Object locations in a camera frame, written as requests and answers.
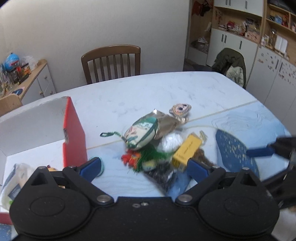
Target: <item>blue gripper pad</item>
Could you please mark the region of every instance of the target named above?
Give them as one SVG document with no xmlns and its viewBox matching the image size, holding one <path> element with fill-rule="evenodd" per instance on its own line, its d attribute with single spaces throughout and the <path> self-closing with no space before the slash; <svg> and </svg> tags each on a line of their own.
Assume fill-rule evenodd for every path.
<svg viewBox="0 0 296 241">
<path fill-rule="evenodd" d="M 209 169 L 210 167 L 204 165 L 203 163 L 189 159 L 187 162 L 186 172 L 197 183 L 199 183 L 209 176 Z"/>
<path fill-rule="evenodd" d="M 99 157 L 92 158 L 88 162 L 85 164 L 84 167 L 81 168 L 79 174 L 84 179 L 92 182 L 92 180 L 101 173 L 104 166 Z"/>
<path fill-rule="evenodd" d="M 270 146 L 265 148 L 258 149 L 249 149 L 247 150 L 247 156 L 249 157 L 263 157 L 263 156 L 272 156 L 275 153 L 274 149 Z"/>
</svg>

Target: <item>wooden countertop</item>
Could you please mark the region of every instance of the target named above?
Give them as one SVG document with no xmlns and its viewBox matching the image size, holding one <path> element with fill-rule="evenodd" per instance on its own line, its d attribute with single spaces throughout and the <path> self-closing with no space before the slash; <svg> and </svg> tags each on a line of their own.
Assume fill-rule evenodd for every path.
<svg viewBox="0 0 296 241">
<path fill-rule="evenodd" d="M 23 92 L 19 95 L 19 98 L 22 100 L 26 92 L 28 91 L 29 87 L 32 85 L 33 81 L 37 78 L 37 76 L 40 74 L 41 70 L 47 65 L 47 61 L 45 59 L 41 59 L 38 61 L 38 67 L 32 71 L 32 73 L 29 75 L 29 77 L 20 85 L 17 85 L 11 90 L 10 92 L 6 93 L 5 95 L 11 94 L 13 91 L 17 89 L 21 89 L 24 87 Z"/>
</svg>

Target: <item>green jacket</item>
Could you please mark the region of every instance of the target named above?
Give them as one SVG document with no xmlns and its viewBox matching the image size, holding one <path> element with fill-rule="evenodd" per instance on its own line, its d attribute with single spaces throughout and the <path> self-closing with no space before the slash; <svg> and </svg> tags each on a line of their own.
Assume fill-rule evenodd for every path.
<svg viewBox="0 0 296 241">
<path fill-rule="evenodd" d="M 218 55 L 215 60 L 214 65 L 212 66 L 213 70 L 221 73 L 223 75 L 226 75 L 228 69 L 230 67 L 241 67 L 244 74 L 244 85 L 243 88 L 246 88 L 246 65 L 244 63 L 244 57 L 241 55 L 241 53 L 225 48 L 223 49 Z"/>
</svg>

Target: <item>chair backrest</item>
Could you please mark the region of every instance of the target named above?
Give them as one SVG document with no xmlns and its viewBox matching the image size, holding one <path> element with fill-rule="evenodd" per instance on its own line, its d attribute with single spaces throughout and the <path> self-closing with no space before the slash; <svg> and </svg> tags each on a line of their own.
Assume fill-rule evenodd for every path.
<svg viewBox="0 0 296 241">
<path fill-rule="evenodd" d="M 0 116 L 21 107 L 22 103 L 16 94 L 10 94 L 0 99 Z"/>
<path fill-rule="evenodd" d="M 125 77 L 124 75 L 124 66 L 123 66 L 123 54 L 127 54 L 127 69 L 128 69 L 128 76 L 131 76 L 131 60 L 130 54 L 135 54 L 135 75 L 140 75 L 140 64 L 141 64 L 141 48 L 134 45 L 114 45 L 114 46 L 107 46 L 102 48 L 97 48 L 94 50 L 89 51 L 88 53 L 84 54 L 81 57 L 81 63 L 83 67 L 83 71 L 85 74 L 87 84 L 92 84 L 91 74 L 89 71 L 88 62 L 93 61 L 94 64 L 94 75 L 96 77 L 96 82 L 99 82 L 98 71 L 96 67 L 96 59 L 100 59 L 100 69 L 102 74 L 102 81 L 105 81 L 105 72 L 103 66 L 103 57 L 106 57 L 107 63 L 107 71 L 108 71 L 108 78 L 109 80 L 112 79 L 111 76 L 111 69 L 110 69 L 110 61 L 109 56 L 113 55 L 113 65 L 114 65 L 114 74 L 115 78 L 118 78 L 117 72 L 117 63 L 116 63 L 116 56 L 120 55 L 120 71 L 121 77 Z"/>
</svg>

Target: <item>silver packet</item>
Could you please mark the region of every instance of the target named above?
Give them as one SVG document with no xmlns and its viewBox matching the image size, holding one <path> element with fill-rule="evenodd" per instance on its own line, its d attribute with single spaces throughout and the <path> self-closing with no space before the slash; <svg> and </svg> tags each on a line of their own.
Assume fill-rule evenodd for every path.
<svg viewBox="0 0 296 241">
<path fill-rule="evenodd" d="M 161 139 L 164 135 L 172 132 L 176 127 L 185 124 L 188 122 L 188 118 L 185 117 L 172 117 L 161 111 L 154 109 L 149 114 L 141 117 L 138 121 L 142 119 L 146 119 L 147 117 L 155 117 L 158 122 L 158 127 L 156 130 L 156 134 L 154 136 L 154 140 Z"/>
</svg>

